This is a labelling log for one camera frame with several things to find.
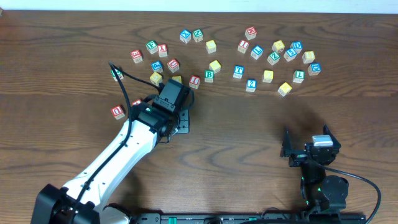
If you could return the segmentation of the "green B block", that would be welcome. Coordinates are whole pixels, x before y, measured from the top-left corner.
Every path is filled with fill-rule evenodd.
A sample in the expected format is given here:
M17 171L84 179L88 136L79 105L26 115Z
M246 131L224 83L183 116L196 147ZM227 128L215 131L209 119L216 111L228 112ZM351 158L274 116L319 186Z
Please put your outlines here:
M214 82L214 71L205 70L205 82L213 83Z

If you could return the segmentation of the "yellow o block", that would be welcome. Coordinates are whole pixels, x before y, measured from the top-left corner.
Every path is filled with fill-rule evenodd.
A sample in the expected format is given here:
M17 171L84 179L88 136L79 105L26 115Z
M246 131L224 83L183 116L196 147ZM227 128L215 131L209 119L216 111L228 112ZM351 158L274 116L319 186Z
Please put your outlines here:
M175 80L176 82L182 83L182 77L181 76L173 76L172 79Z
M274 72L272 70L264 70L262 81L264 83L271 83L274 78Z

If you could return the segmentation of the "green Z block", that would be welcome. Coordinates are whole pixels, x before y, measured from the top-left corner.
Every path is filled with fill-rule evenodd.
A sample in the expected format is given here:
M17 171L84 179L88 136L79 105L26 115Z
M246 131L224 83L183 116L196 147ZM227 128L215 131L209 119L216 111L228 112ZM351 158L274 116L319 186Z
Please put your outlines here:
M279 60L280 60L280 55L277 52L272 52L271 54L269 54L267 58L267 61L271 65L275 65Z

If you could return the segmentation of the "blue X block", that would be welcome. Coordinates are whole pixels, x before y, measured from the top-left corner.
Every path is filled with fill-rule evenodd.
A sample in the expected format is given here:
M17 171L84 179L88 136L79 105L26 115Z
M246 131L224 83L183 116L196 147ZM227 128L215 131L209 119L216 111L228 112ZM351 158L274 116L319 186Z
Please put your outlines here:
M184 29L183 31L181 31L179 37L183 43L187 44L192 38L192 33L189 30Z

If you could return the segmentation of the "blue 2 block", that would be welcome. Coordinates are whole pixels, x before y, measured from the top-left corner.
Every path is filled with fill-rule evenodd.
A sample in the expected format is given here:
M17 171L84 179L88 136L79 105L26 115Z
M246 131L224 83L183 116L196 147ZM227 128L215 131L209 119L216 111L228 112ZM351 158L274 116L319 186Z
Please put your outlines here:
M257 81L253 79L248 79L246 83L246 91L255 92L256 88L257 88Z

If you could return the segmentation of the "green F block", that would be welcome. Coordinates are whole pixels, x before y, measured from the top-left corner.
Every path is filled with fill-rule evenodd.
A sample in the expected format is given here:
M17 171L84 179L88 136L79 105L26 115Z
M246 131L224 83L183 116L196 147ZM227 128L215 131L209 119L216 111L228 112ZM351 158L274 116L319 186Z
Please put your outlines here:
M146 43L146 48L150 54L154 54L154 53L158 52L158 45L157 45L157 42L154 40L148 41L148 43Z

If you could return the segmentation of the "yellow block far right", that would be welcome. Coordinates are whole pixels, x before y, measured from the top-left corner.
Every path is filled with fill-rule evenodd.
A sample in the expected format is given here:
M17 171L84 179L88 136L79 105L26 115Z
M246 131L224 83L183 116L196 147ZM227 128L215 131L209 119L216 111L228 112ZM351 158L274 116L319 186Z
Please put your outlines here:
M278 41L276 41L276 42L274 42L274 43L272 44L272 50L273 50L274 52L277 52L278 54L280 54L281 52L283 52L284 49L285 49L285 45L284 45L283 41L281 41L281 40L278 40Z

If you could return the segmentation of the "yellow K block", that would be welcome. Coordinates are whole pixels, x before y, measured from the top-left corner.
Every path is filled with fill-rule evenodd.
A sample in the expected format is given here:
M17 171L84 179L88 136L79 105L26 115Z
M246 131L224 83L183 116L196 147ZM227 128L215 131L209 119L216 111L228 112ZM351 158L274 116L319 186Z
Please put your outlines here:
M291 90L292 90L292 86L289 85L287 82L284 82L283 84L281 84L281 86L279 87L277 92L281 96L285 97Z

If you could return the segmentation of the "red I block far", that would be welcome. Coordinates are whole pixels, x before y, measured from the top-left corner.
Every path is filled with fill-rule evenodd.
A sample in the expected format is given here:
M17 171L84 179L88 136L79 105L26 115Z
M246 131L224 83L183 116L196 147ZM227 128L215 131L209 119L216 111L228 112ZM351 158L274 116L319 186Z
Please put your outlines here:
M245 40L241 40L238 44L238 52L245 54L248 47L249 47L249 42L247 42Z

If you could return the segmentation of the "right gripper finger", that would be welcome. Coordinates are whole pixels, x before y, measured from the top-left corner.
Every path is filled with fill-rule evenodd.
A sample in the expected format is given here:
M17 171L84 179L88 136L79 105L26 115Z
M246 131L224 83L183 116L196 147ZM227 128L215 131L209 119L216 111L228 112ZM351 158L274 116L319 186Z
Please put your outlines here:
M323 125L323 134L330 137L330 139L331 139L333 145L336 145L336 144L338 143L338 141L336 140L336 138L334 137L334 135L332 135L332 133L331 133L329 127L328 127L326 124Z
M282 141L282 147L280 150L280 157L289 157L292 154L292 145L289 136L289 131L284 128L284 136Z

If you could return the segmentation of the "blue P block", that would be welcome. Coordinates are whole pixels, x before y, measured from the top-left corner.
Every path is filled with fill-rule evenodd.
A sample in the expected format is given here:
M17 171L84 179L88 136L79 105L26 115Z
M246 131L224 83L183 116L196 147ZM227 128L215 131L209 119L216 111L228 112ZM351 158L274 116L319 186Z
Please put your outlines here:
M163 72L163 66L160 60L152 62L151 63L151 67L153 69L154 72L157 73L162 73Z

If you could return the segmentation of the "red U block far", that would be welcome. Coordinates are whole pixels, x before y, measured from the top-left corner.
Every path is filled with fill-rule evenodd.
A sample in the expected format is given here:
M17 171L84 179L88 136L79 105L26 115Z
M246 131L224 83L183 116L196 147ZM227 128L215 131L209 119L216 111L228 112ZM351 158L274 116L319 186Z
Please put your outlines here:
M170 61L167 63L167 66L168 66L169 70L170 70L172 73L175 73L175 72L178 71L179 68L180 68L180 64L179 64L179 62L178 62L175 58L173 58L172 60L170 60Z

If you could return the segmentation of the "red Y block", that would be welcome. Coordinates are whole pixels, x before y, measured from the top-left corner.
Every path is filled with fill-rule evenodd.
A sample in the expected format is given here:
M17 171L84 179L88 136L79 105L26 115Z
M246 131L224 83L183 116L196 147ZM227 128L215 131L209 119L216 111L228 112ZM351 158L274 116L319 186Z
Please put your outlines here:
M166 44L160 44L157 46L159 57L167 57L168 56L168 50L167 50L167 45Z

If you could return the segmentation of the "red U block near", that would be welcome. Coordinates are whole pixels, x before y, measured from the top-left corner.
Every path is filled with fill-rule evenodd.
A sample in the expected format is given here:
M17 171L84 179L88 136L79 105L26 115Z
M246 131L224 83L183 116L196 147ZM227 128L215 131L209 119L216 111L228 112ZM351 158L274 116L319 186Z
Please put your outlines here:
M117 105L114 108L111 108L111 113L115 119L121 119L125 117L124 109L121 105Z

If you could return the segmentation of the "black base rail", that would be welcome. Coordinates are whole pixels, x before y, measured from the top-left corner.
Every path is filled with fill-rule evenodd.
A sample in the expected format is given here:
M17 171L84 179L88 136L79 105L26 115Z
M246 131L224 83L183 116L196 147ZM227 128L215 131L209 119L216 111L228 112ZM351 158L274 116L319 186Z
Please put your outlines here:
M241 223L324 223L363 224L364 215L310 215L270 212L261 214L159 214L142 213L133 216L130 224L241 224Z

